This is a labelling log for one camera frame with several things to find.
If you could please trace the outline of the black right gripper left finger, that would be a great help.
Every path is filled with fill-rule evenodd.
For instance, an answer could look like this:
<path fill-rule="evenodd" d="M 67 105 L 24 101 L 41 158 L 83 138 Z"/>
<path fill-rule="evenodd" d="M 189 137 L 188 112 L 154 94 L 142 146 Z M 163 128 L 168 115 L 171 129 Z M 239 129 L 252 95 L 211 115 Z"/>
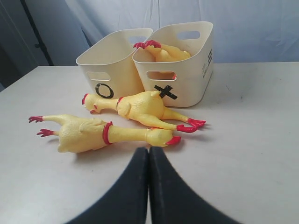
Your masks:
<path fill-rule="evenodd" d="M 135 150 L 129 164 L 112 187 L 69 224 L 144 224 L 148 203 L 149 153 Z"/>

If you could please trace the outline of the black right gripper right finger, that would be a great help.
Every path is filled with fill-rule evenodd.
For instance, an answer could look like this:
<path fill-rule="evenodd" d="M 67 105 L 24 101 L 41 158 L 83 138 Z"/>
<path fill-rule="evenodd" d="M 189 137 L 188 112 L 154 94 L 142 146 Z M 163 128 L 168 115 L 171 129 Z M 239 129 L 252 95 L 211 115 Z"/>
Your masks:
<path fill-rule="evenodd" d="M 153 224 L 238 224 L 196 194 L 160 147 L 149 150 L 149 200 Z"/>

